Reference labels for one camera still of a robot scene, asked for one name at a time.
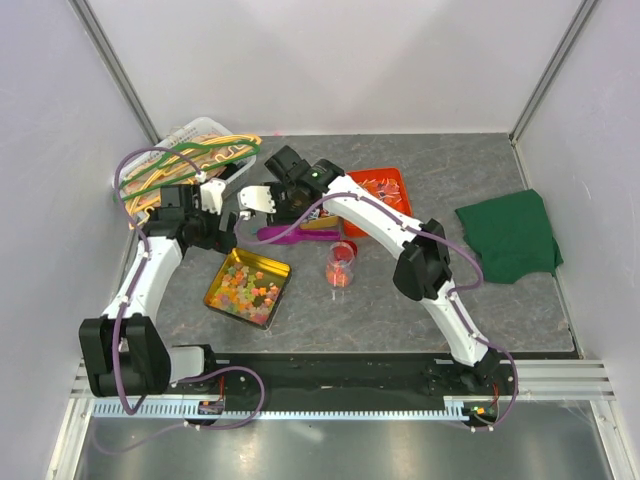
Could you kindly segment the gold square tin star candies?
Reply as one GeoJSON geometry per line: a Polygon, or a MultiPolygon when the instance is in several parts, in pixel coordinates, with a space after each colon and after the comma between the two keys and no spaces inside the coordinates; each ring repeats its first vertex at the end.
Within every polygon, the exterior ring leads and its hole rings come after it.
{"type": "Polygon", "coordinates": [[[236,321],[268,330],[291,274],[286,263],[234,248],[205,293],[204,305],[236,321]]]}

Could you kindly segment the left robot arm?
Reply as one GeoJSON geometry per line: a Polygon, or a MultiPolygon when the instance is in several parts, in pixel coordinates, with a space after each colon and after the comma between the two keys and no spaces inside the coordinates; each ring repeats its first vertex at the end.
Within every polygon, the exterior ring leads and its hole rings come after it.
{"type": "Polygon", "coordinates": [[[142,227],[143,237],[124,283],[97,318],[86,319],[79,340],[92,393],[97,397],[158,395],[182,379],[198,393],[219,382],[210,347],[167,347],[155,320],[168,282],[187,250],[228,254],[236,245],[234,215],[221,215],[226,183],[173,185],[142,227]]]}

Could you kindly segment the red jar lid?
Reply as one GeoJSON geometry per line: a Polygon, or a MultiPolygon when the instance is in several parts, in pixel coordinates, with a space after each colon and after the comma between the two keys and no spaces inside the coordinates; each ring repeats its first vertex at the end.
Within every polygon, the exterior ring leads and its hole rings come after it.
{"type": "Polygon", "coordinates": [[[357,258],[358,247],[352,241],[343,240],[334,243],[330,247],[330,253],[334,261],[349,263],[357,258]]]}

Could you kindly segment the clear plastic jar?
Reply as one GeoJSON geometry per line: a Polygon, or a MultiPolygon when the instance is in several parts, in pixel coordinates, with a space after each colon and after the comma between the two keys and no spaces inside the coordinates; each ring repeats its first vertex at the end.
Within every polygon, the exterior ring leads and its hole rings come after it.
{"type": "Polygon", "coordinates": [[[325,276],[331,288],[331,300],[336,301],[339,296],[343,295],[341,291],[353,281],[356,259],[349,263],[334,261],[331,258],[330,247],[327,255],[325,276]]]}

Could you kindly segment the purple plastic scoop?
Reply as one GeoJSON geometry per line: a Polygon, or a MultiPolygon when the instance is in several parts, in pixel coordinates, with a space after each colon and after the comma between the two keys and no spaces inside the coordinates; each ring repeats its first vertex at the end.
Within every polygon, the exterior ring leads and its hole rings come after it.
{"type": "Polygon", "coordinates": [[[307,230],[296,227],[287,235],[281,236],[281,233],[286,229],[286,225],[262,227],[257,231],[257,238],[259,241],[265,242],[277,237],[272,241],[272,244],[276,245],[293,245],[301,242],[337,242],[341,239],[340,231],[336,229],[307,230]]]}

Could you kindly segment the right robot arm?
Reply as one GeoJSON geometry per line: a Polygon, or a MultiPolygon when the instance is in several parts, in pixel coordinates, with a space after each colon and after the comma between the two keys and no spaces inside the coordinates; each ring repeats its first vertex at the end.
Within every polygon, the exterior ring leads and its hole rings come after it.
{"type": "Polygon", "coordinates": [[[298,211],[306,217],[321,207],[380,243],[396,260],[396,289],[420,303],[447,340],[460,386],[477,394],[493,383],[500,354],[475,326],[450,268],[451,251],[473,259],[445,238],[438,221],[424,223],[399,213],[334,163],[321,159],[311,165],[289,146],[273,154],[265,167],[277,180],[270,185],[277,214],[298,211]]]}

